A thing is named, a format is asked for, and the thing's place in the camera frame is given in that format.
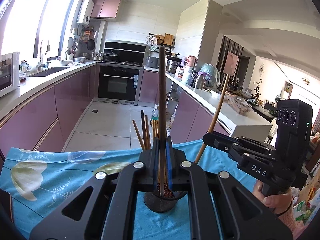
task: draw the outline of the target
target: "floral tablecloth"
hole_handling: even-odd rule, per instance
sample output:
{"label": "floral tablecloth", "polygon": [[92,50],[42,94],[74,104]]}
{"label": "floral tablecloth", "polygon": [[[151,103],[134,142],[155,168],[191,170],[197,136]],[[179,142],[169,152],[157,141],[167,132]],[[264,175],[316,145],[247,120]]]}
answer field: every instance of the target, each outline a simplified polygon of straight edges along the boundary
{"label": "floral tablecloth", "polygon": [[[202,140],[175,145],[194,161]],[[121,171],[138,160],[141,149],[47,153],[11,148],[0,176],[0,188],[13,198],[14,223],[28,239],[32,228],[97,171]],[[229,171],[252,191],[255,179],[236,167],[227,154],[207,147],[199,165],[217,173]],[[154,213],[138,193],[133,239],[190,239],[187,196],[167,213]]]}

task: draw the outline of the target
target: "tiled floor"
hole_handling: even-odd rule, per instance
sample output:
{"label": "tiled floor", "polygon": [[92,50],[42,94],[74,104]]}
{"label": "tiled floor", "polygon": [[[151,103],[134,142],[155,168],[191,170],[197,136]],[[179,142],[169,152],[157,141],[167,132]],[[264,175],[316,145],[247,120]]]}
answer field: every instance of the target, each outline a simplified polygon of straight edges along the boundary
{"label": "tiled floor", "polygon": [[135,120],[142,136],[141,110],[150,120],[152,107],[93,102],[76,128],[65,152],[141,148],[132,124],[132,120]]}

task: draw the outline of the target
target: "smartphone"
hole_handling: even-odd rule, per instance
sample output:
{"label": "smartphone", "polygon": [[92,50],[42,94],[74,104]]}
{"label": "smartphone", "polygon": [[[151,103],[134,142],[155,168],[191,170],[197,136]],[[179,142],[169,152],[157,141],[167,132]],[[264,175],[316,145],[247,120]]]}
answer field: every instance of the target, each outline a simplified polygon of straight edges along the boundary
{"label": "smartphone", "polygon": [[12,197],[10,193],[0,189],[0,203],[4,208],[4,211],[7,213],[11,222],[13,223],[13,213],[12,213]]}

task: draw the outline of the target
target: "cutting board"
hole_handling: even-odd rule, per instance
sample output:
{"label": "cutting board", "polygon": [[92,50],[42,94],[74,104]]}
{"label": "cutting board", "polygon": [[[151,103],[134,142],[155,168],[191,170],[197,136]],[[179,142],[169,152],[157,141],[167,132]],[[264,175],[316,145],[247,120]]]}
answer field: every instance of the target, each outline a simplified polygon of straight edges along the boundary
{"label": "cutting board", "polygon": [[166,34],[164,35],[164,42],[163,42],[163,44],[172,46],[172,45],[173,45],[173,35],[166,33]]}

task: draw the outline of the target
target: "kitchen sink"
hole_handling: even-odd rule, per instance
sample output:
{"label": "kitchen sink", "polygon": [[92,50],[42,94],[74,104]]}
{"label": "kitchen sink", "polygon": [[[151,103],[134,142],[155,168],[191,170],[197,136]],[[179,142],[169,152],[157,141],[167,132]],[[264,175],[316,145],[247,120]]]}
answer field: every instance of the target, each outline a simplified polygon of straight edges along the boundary
{"label": "kitchen sink", "polygon": [[67,69],[67,68],[70,68],[70,67],[51,67],[51,68],[48,68],[48,69],[43,70],[41,72],[35,73],[35,74],[31,75],[30,77],[46,77],[50,74],[57,73],[61,70]]}

